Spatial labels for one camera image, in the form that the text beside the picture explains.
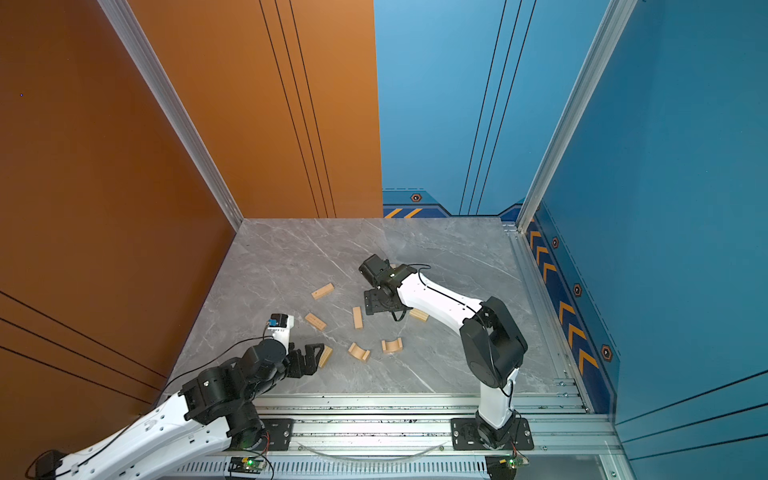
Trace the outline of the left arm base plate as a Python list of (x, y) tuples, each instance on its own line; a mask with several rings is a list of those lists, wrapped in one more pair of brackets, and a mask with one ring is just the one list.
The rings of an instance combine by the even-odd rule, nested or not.
[(268, 453), (272, 451), (287, 451), (290, 447), (294, 420), (291, 418), (267, 418), (262, 420), (263, 428), (256, 437), (249, 451)]

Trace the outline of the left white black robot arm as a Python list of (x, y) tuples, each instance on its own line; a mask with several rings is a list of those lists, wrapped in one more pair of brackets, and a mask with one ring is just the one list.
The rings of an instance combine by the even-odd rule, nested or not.
[(104, 440), (73, 453), (47, 450), (28, 479), (158, 479), (199, 457), (256, 447), (266, 434), (254, 399), (286, 378), (317, 372), (323, 344), (297, 349), (265, 338), (208, 368), (179, 392)]

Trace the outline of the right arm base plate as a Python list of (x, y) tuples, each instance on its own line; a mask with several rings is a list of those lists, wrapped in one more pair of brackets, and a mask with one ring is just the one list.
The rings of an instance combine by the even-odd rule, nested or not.
[(500, 429), (477, 418), (453, 418), (451, 438), (456, 451), (469, 450), (516, 450), (532, 451), (535, 448), (528, 421), (517, 415), (511, 417)]

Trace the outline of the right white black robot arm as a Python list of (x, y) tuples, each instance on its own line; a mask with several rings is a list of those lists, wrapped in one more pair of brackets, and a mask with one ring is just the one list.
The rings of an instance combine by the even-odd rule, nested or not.
[(359, 272), (371, 285), (364, 292), (365, 314), (387, 312), (400, 322), (421, 312), (449, 327), (460, 339), (466, 364), (480, 382), (473, 438), (455, 436), (455, 448), (480, 444), (488, 450), (531, 451), (528, 420), (515, 409), (515, 384), (528, 343), (506, 304), (494, 296), (470, 298), (429, 280), (427, 264), (394, 266), (371, 255)]

